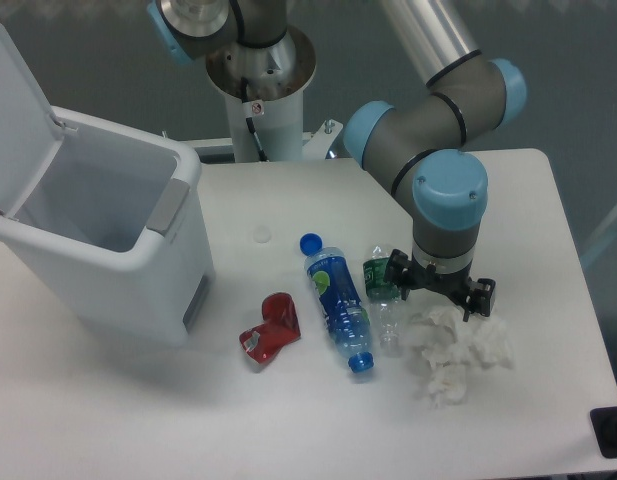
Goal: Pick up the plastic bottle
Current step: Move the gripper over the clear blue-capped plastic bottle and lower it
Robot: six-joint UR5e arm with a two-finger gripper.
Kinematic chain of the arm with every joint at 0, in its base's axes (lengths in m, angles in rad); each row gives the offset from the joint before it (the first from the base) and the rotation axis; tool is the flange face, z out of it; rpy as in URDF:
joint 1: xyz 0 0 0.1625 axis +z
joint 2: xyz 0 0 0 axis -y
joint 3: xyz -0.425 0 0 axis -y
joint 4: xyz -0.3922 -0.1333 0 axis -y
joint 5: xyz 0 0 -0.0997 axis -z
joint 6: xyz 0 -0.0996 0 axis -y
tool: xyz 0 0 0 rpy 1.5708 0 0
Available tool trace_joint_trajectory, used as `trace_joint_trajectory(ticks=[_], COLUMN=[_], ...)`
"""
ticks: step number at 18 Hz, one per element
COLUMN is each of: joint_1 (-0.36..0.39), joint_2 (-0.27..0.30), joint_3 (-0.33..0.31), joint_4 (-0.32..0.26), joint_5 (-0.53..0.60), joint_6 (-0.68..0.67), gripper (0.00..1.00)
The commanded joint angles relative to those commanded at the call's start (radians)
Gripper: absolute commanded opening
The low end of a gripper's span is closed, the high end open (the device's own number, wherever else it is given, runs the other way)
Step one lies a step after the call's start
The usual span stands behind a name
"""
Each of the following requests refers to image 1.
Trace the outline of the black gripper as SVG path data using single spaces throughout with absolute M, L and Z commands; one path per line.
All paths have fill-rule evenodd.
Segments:
M 385 268 L 385 281 L 393 284 L 406 300 L 410 291 L 425 289 L 448 298 L 462 306 L 462 320 L 467 322 L 473 314 L 490 317 L 495 303 L 496 281 L 491 278 L 468 278 L 471 264 L 450 273 L 437 273 L 434 268 L 424 268 L 408 255 L 394 249 Z

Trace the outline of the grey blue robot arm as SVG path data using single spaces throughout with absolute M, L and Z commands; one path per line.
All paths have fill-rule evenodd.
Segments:
M 410 110 L 362 106 L 343 132 L 351 157 L 413 220 L 412 250 L 391 254 L 385 277 L 402 294 L 426 289 L 466 315 L 489 316 L 496 284 L 470 276 L 488 179 L 463 148 L 523 110 L 525 79 L 509 61 L 483 57 L 451 2 L 381 7 L 428 89 Z M 204 60 L 225 100 L 237 161 L 306 156 L 302 93 L 316 54 L 285 2 L 152 1 L 148 12 L 174 58 Z

